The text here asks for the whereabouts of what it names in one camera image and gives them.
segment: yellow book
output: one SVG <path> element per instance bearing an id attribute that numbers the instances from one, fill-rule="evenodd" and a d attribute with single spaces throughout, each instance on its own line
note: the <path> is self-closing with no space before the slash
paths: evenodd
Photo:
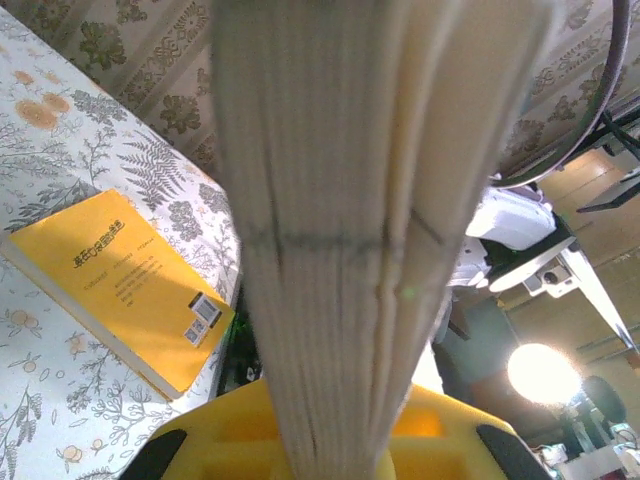
<path id="1" fill-rule="evenodd" d="M 115 190 L 12 233 L 0 253 L 168 398 L 191 386 L 233 317 Z"/>

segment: pattern fabric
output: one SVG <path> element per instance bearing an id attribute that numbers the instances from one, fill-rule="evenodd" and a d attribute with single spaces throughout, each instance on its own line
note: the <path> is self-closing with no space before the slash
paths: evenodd
<path id="1" fill-rule="evenodd" d="M 2 0 L 45 42 L 216 178 L 209 0 Z M 573 128 L 593 95 L 611 33 L 611 0 L 562 0 L 565 15 L 503 164 L 530 157 Z M 640 85 L 640 0 L 615 102 Z"/>
<path id="2" fill-rule="evenodd" d="M 117 64 L 110 45 L 85 48 Z M 0 9 L 0 230 L 109 188 L 230 300 L 239 249 L 222 189 Z M 159 425 L 208 399 L 215 353 L 167 402 L 2 256 L 0 306 L 1 480 L 115 479 Z"/>

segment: barcode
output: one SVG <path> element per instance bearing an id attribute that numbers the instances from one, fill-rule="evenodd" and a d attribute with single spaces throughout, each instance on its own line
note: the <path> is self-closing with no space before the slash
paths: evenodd
<path id="1" fill-rule="evenodd" d="M 222 314 L 220 309 L 203 294 L 198 294 L 190 307 L 198 318 L 209 325 L 209 328 L 216 324 L 216 321 Z"/>

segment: lamp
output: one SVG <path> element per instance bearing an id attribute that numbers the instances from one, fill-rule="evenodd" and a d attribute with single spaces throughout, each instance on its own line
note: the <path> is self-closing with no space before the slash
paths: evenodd
<path id="1" fill-rule="evenodd" d="M 581 388 L 578 372 L 560 352 L 540 343 L 518 347 L 507 375 L 520 395 L 535 403 L 568 404 Z"/>

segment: floral tablecloth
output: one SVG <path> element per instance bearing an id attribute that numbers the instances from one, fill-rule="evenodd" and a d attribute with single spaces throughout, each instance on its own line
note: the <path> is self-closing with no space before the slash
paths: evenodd
<path id="1" fill-rule="evenodd" d="M 109 188 L 230 300 L 239 248 L 220 187 L 0 9 L 0 230 Z M 207 400 L 215 362 L 167 402 L 0 256 L 0 480 L 117 478 Z"/>

